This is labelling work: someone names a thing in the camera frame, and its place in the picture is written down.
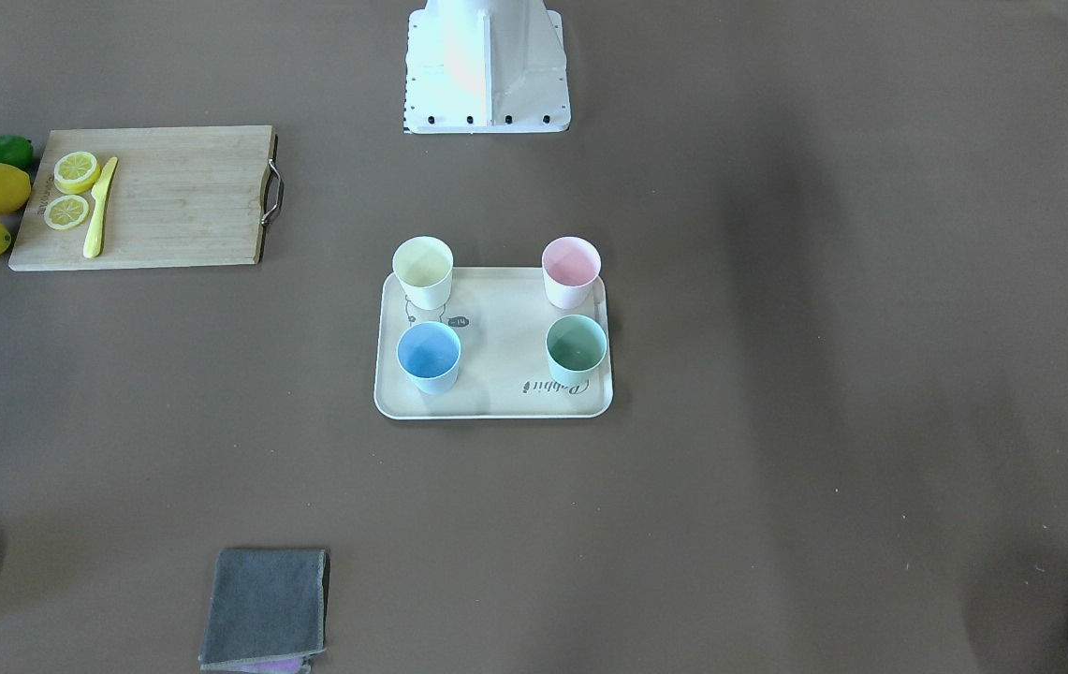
gray towel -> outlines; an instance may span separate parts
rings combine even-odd
[[[325,649],[324,549],[217,557],[201,670],[294,674]]]

metal handle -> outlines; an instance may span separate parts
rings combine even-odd
[[[284,178],[281,178],[280,171],[277,170],[277,159],[268,159],[268,170],[271,171],[271,175],[277,176],[277,203],[268,208],[268,193],[263,193],[263,217],[260,218],[260,226],[268,226],[271,224],[273,219],[277,219],[277,213],[280,213],[280,206],[284,203]]]

green lime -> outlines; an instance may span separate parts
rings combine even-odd
[[[25,171],[34,157],[34,144],[29,138],[7,132],[0,136],[0,164],[17,167]]]

knife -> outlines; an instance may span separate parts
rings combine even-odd
[[[93,219],[88,223],[88,234],[84,235],[84,256],[95,257],[101,252],[101,230],[105,226],[105,202],[110,197],[110,183],[113,181],[113,170],[117,167],[117,157],[110,157],[101,170],[101,177],[93,184]]]

cutting board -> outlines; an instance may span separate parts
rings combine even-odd
[[[255,264],[277,134],[269,126],[93,128],[51,131],[13,241],[11,269],[136,269]],[[87,150],[117,170],[101,254],[83,254],[88,221],[56,231],[42,219],[62,195],[54,166]],[[93,197],[84,192],[89,207]]]

